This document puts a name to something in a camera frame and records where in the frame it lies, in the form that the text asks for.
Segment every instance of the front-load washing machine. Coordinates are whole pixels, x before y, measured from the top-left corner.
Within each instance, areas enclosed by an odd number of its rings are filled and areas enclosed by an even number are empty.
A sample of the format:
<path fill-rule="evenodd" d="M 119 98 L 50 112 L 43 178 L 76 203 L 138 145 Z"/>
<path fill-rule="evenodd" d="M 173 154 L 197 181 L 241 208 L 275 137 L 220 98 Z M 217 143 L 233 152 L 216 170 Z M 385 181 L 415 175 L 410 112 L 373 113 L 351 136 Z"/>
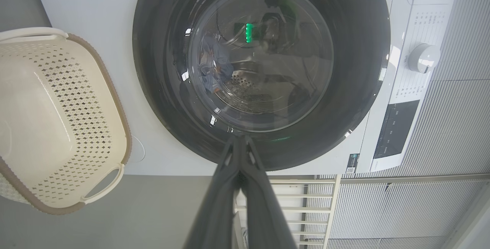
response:
<path fill-rule="evenodd" d="M 270 174 L 400 165 L 452 2 L 42 0 L 105 61 L 127 173 L 154 175 L 211 175 L 241 134 Z"/>

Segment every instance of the plastic laundry basket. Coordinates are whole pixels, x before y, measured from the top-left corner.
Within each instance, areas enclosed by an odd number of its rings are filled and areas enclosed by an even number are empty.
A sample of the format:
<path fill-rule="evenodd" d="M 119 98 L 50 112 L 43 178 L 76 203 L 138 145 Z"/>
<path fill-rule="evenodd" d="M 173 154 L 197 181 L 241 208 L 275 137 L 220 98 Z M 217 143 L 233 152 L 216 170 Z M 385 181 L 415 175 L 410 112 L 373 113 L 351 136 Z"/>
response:
<path fill-rule="evenodd" d="M 119 183 L 130 150 L 116 91 L 86 41 L 54 28 L 0 33 L 0 195 L 50 214 L 79 210 Z"/>

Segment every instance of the control panel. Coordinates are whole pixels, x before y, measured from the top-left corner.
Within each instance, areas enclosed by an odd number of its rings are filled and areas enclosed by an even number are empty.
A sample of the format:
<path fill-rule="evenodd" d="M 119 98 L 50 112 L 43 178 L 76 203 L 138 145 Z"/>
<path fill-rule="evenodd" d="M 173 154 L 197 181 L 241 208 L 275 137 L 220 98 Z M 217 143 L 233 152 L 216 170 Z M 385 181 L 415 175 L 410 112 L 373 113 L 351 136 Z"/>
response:
<path fill-rule="evenodd" d="M 415 72 L 410 69 L 412 52 L 422 44 L 437 46 L 443 42 L 450 5 L 414 5 L 410 14 L 409 26 L 401 59 L 395 78 L 390 104 L 422 99 L 425 95 L 431 74 Z"/>
<path fill-rule="evenodd" d="M 388 105 L 374 159 L 397 155 L 402 152 L 415 118 L 418 103 L 417 100 Z"/>

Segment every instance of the label sticker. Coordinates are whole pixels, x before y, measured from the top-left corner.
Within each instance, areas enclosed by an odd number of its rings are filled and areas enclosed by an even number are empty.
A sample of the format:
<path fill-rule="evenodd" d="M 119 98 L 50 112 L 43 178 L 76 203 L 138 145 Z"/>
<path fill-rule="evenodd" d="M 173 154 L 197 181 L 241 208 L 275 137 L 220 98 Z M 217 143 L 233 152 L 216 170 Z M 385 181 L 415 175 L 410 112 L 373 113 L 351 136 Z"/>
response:
<path fill-rule="evenodd" d="M 353 153 L 349 155 L 349 162 L 347 163 L 346 174 L 353 174 L 356 172 L 357 161 L 359 160 L 359 153 Z"/>

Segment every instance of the washing machine drum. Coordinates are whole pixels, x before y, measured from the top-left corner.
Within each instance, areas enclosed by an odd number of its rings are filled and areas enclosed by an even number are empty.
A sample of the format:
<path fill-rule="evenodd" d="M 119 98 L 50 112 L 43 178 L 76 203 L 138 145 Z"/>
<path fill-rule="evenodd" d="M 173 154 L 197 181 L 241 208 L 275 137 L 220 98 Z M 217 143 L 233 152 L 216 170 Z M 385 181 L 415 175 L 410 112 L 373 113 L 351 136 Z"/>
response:
<path fill-rule="evenodd" d="M 385 0 L 138 0 L 135 64 L 154 113 L 195 153 L 218 162 L 247 134 L 267 170 L 286 169 L 366 116 L 388 17 Z"/>

